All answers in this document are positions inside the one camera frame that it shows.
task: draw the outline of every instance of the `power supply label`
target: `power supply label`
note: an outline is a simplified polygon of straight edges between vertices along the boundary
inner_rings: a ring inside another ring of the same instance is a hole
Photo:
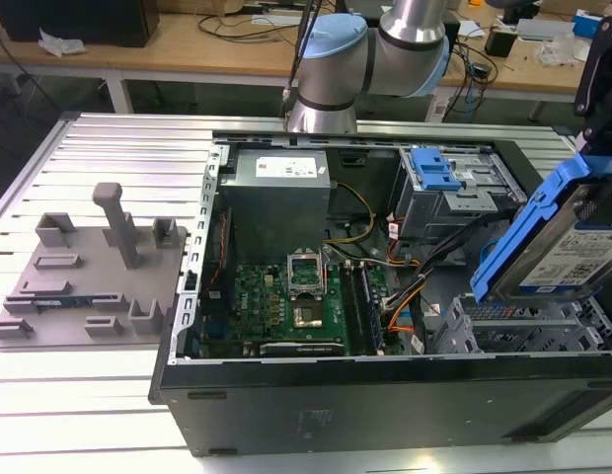
[[[571,229],[521,283],[521,289],[554,292],[582,286],[612,261],[612,232]]]
[[[317,178],[315,158],[261,156],[256,160],[257,178]]]

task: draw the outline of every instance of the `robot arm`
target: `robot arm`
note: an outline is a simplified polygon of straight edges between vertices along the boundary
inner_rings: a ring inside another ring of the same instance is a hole
[[[361,93],[409,97],[431,92],[448,63],[442,13],[446,0],[397,0],[378,29],[349,14],[318,18],[299,72],[287,128],[356,133]]]

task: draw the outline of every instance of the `yellow cable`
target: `yellow cable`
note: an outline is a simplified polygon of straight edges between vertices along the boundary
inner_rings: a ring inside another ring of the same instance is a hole
[[[354,188],[352,188],[351,186],[345,183],[337,183],[337,186],[346,188],[348,191],[350,191],[353,195],[355,195],[363,203],[363,205],[367,209],[367,212],[369,212],[369,225],[367,226],[367,230],[365,230],[365,232],[363,232],[361,235],[357,237],[346,237],[343,239],[327,239],[327,240],[324,240],[324,243],[325,244],[353,244],[354,242],[364,239],[369,234],[371,234],[372,230],[374,230],[374,213],[372,212],[372,208],[369,206],[367,201],[363,198],[362,195],[358,193],[357,190],[355,190]]]

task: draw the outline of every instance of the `white paper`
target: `white paper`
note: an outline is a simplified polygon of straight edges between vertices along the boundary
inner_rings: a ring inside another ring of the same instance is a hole
[[[481,38],[485,35],[486,33],[484,33],[484,30],[481,30],[481,27],[474,21],[462,20],[460,22],[460,33],[458,36],[467,38]]]
[[[63,54],[80,54],[87,52],[85,44],[80,39],[61,39],[48,35],[41,29],[38,45],[45,51],[57,57],[62,57]]]

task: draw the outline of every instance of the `white table leg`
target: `white table leg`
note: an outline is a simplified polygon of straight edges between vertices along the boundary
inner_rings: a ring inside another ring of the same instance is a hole
[[[424,121],[442,123],[448,104],[451,102],[451,93],[448,90],[437,88],[433,91],[432,96]]]
[[[527,116],[528,120],[530,121],[538,121],[539,117],[541,116],[541,113],[543,112],[543,109],[545,109],[545,102],[535,102],[534,105],[532,106],[532,109],[530,109],[530,114]]]
[[[126,81],[117,77],[107,77],[107,87],[116,114],[133,114],[132,102]]]

